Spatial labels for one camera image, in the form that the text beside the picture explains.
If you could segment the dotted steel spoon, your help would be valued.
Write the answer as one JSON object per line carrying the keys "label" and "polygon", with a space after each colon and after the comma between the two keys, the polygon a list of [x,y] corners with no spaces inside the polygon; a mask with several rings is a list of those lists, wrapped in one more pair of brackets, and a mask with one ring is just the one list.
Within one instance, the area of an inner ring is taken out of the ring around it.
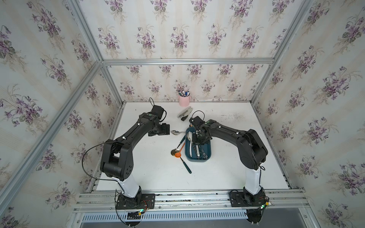
{"label": "dotted steel spoon", "polygon": [[200,150],[199,150],[199,145],[195,145],[195,149],[196,149],[196,155],[198,158],[200,158]]}

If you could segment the white plastic spoon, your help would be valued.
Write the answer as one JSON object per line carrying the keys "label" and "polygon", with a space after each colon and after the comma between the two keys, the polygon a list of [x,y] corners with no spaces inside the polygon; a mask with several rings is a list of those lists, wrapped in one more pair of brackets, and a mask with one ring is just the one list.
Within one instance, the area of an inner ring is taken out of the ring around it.
{"label": "white plastic spoon", "polygon": [[188,132],[188,140],[189,140],[189,156],[190,158],[193,157],[193,133]]}

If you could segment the steel spoon pink handle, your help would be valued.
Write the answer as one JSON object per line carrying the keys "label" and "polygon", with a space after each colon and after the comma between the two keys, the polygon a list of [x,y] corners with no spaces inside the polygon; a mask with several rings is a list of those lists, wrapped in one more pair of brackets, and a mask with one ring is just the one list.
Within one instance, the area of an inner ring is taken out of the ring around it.
{"label": "steel spoon pink handle", "polygon": [[177,130],[172,130],[171,133],[173,135],[181,135],[181,134],[185,134],[185,131],[177,131]]}

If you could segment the steel spoon green handle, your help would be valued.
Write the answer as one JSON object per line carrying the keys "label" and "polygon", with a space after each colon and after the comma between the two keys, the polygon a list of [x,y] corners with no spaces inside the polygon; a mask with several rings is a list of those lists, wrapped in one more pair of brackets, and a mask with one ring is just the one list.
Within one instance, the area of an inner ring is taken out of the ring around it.
{"label": "steel spoon green handle", "polygon": [[207,160],[208,159],[208,155],[204,149],[204,147],[202,145],[199,145],[199,151],[200,151],[200,156],[203,160]]}

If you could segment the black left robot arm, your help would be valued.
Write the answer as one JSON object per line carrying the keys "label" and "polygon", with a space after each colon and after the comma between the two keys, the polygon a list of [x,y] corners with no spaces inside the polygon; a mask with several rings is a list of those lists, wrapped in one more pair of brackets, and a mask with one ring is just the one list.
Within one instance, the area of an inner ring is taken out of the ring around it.
{"label": "black left robot arm", "polygon": [[164,110],[142,113],[126,133],[114,140],[107,140],[103,146],[100,170],[118,183],[127,198],[133,199],[140,194],[140,186],[132,176],[133,149],[146,134],[169,135],[169,125],[162,123],[166,116]]}

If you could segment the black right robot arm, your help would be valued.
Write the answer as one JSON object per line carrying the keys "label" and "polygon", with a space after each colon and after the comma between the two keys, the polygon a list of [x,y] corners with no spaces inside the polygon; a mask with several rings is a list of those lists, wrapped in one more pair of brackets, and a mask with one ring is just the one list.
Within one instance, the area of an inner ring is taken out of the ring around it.
{"label": "black right robot arm", "polygon": [[244,190],[250,195],[257,195],[261,189],[262,164],[266,161],[268,150],[258,133],[253,130],[237,130],[225,126],[213,119],[203,121],[200,117],[192,117],[190,124],[195,128],[195,141],[205,144],[214,137],[237,147],[241,163],[247,168]]}

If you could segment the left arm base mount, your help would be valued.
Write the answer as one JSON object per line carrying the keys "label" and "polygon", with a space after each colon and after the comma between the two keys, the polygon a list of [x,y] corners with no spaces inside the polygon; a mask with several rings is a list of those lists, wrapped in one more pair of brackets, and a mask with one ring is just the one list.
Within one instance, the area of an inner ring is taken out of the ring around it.
{"label": "left arm base mount", "polygon": [[117,210],[153,209],[155,207],[155,194],[138,194],[135,198],[118,195],[116,199]]}

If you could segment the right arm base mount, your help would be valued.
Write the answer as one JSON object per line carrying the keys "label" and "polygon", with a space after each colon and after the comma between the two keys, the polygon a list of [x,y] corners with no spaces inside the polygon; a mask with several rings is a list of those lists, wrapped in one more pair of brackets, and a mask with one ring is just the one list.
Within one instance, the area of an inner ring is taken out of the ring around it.
{"label": "right arm base mount", "polygon": [[269,205],[270,198],[261,189],[256,195],[249,193],[245,188],[240,192],[231,190],[229,192],[232,207],[254,207],[263,209]]}

